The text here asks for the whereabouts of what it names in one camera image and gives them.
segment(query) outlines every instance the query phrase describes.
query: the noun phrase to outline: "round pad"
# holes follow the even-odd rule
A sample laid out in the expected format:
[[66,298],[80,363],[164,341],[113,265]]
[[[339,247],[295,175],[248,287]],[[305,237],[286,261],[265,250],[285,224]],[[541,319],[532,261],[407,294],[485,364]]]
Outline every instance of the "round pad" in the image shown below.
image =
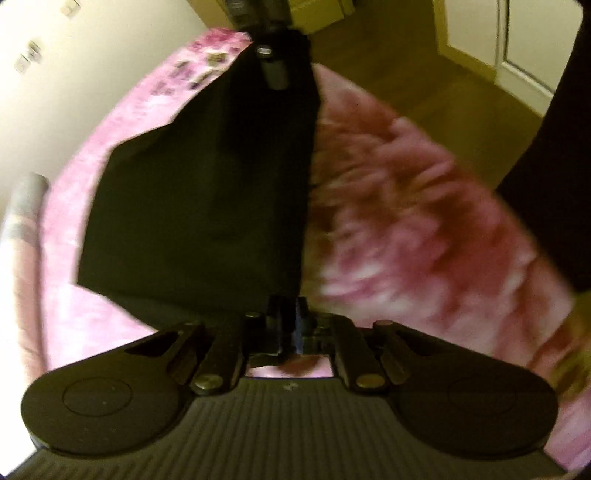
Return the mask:
[[114,378],[88,378],[70,385],[64,403],[84,417],[104,417],[125,408],[131,401],[131,388]]
[[542,446],[558,415],[552,388],[531,372],[474,354],[423,358],[392,399],[418,438],[453,455],[497,459]]

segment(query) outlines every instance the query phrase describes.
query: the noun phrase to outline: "rivet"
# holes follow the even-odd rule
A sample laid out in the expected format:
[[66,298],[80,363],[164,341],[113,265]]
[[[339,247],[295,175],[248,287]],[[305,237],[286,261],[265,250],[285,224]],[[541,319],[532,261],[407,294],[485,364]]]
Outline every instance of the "rivet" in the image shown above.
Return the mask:
[[357,377],[355,383],[359,388],[381,388],[386,384],[386,380],[380,374],[363,374]]
[[260,47],[257,48],[256,52],[261,56],[261,57],[271,57],[273,55],[273,50],[271,49],[271,47],[267,47],[265,45],[261,45]]
[[193,384],[201,390],[215,390],[223,385],[223,378],[216,374],[199,375]]
[[374,325],[378,327],[388,327],[393,324],[394,322],[392,320],[377,320],[374,322]]

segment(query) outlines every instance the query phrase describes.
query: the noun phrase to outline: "pink fluffy blanket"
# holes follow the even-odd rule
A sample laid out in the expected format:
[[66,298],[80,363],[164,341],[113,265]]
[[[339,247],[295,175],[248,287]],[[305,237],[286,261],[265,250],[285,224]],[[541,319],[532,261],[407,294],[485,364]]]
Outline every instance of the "pink fluffy blanket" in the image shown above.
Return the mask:
[[[169,122],[247,45],[241,34],[214,30],[174,53],[105,118],[52,186],[41,226],[49,368],[151,333],[75,285],[94,187],[116,144]],[[226,54],[213,69],[212,52]],[[591,341],[567,321],[569,288],[519,223],[409,120],[324,67],[316,75],[323,104],[303,294],[358,325],[389,318],[564,381],[564,359],[576,364]],[[563,385],[570,395],[547,446],[568,468],[591,460],[591,388],[578,379],[574,393],[572,381]]]

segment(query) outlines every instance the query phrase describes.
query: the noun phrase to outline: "white wall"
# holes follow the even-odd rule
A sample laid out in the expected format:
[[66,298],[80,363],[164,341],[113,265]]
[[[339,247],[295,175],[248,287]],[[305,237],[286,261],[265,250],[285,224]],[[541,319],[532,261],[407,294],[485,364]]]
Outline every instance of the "white wall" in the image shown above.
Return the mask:
[[[54,179],[117,101],[170,53],[205,31],[186,0],[0,4],[0,208],[25,172]],[[43,61],[14,70],[31,38]]]
[[448,44],[491,67],[495,66],[498,0],[444,2]]

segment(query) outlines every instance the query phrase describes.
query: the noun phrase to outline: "metal bolt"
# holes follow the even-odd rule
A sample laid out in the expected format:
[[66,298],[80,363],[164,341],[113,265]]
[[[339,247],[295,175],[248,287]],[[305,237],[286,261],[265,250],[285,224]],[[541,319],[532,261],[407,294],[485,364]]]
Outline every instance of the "metal bolt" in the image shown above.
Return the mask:
[[388,327],[393,324],[394,324],[394,322],[392,320],[378,320],[378,321],[374,322],[374,325],[378,326],[378,327]]
[[267,47],[266,45],[261,45],[260,47],[258,47],[256,52],[259,54],[260,57],[265,58],[265,59],[267,59],[273,55],[272,48]]
[[201,390],[215,390],[223,385],[223,378],[216,374],[199,375],[193,384]]
[[316,314],[316,325],[318,328],[329,329],[330,328],[330,321],[332,320],[333,315],[330,313],[318,313]]
[[381,388],[386,384],[386,380],[379,374],[363,374],[357,377],[355,383],[359,388]]

